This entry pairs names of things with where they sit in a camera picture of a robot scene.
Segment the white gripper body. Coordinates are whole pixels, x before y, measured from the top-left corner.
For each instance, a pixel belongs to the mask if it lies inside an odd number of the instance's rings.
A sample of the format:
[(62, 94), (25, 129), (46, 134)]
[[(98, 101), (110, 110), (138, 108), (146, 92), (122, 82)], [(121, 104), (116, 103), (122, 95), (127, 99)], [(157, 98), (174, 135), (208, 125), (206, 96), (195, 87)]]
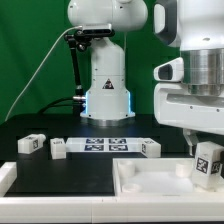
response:
[(182, 83), (181, 57), (157, 66), (154, 115), (160, 124), (224, 135), (224, 88), (219, 96), (192, 95)]

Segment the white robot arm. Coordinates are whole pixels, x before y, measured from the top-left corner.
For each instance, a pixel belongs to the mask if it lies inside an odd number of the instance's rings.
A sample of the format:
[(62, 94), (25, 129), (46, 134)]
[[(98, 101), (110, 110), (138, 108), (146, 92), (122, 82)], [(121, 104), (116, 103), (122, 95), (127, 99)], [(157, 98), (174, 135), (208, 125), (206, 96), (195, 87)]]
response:
[[(147, 18), (144, 0), (70, 0), (73, 45), (92, 49), (84, 120), (112, 126), (134, 116), (125, 52), (110, 37), (142, 28)], [(157, 121), (181, 128), (190, 146), (198, 131), (224, 135), (224, 0), (157, 0), (154, 34), (180, 49), (178, 58), (154, 69)]]

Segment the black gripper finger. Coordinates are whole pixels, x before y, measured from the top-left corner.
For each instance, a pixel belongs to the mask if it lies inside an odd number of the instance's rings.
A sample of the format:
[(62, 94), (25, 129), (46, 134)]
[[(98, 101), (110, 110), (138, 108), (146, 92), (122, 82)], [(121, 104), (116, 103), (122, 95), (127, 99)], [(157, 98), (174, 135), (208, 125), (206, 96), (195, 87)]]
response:
[(197, 132), (190, 129), (184, 129), (183, 136), (188, 144), (189, 154), (193, 156), (195, 153), (195, 147), (198, 143)]

